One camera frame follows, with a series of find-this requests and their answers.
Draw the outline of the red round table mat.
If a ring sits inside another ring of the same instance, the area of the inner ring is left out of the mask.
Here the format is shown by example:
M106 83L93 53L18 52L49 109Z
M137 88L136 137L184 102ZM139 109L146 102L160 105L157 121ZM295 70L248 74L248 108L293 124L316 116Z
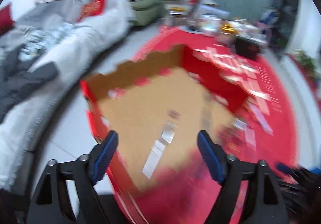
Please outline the red round table mat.
M206 132L226 154L257 163L265 160L276 176L276 163L294 165L297 135L288 96L274 70L262 56L250 60L235 54L217 37L188 33L180 28L165 29L132 61L143 60L154 51L171 50L184 44L200 51L224 70L223 77L238 83L249 93L230 125L214 135ZM205 223L221 186L212 179L197 147L196 159L163 182L139 192L116 190L115 199L131 223ZM238 200L229 223L239 223L248 188L241 183Z

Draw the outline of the gold lid glass jar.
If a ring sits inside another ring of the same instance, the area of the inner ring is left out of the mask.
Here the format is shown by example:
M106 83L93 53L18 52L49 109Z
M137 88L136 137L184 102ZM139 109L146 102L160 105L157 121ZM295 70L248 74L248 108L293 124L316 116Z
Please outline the gold lid glass jar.
M234 28L234 26L230 22L225 22L224 25L221 28L222 33L228 34L228 35L235 35L237 34L237 30Z

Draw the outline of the black radio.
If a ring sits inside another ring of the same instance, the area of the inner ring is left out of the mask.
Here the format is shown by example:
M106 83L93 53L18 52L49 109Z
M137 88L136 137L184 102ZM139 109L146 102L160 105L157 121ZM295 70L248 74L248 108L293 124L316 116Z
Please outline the black radio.
M256 60L260 53L260 47L256 43L244 38L236 38L235 52L237 55L250 60Z

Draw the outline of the dark grey jacket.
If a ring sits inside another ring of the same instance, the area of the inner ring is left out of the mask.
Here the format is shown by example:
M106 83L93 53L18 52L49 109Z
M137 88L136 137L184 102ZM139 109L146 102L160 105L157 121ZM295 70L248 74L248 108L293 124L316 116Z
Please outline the dark grey jacket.
M49 62L36 70L29 68L38 59L21 61L18 56L24 45L9 51L1 62L1 122L7 113L20 102L27 99L33 92L55 79L59 72L54 62Z

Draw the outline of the white covered sofa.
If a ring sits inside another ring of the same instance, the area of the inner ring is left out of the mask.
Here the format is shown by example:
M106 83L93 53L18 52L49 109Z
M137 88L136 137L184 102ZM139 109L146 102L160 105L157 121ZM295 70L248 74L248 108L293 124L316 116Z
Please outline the white covered sofa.
M1 36L1 189L24 195L34 150L54 111L103 51L129 32L129 0L99 0L82 17L81 0L49 0Z

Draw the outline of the potted green plant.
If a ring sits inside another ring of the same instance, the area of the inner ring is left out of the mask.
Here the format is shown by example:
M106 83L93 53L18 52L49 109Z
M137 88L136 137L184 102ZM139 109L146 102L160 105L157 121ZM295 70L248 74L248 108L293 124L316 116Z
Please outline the potted green plant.
M319 74L317 72L316 65L314 64L314 60L310 56L308 56L303 50L297 50L292 56L308 77L312 79L319 78Z

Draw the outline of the red cardboard box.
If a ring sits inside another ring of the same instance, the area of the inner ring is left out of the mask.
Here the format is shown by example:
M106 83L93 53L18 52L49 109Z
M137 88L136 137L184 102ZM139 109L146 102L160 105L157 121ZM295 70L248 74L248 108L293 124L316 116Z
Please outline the red cardboard box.
M196 159L196 137L228 126L249 93L200 51L181 44L80 81L93 137L118 133L107 173L116 190L159 185Z

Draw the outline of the red embroidered cushion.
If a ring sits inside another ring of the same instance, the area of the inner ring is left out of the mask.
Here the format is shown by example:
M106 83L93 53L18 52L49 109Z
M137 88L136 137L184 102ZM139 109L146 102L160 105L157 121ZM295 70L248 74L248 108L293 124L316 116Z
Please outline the red embroidered cushion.
M84 18L98 16L100 15L106 4L107 0L93 0L87 4L85 4L78 16L77 22L82 21Z

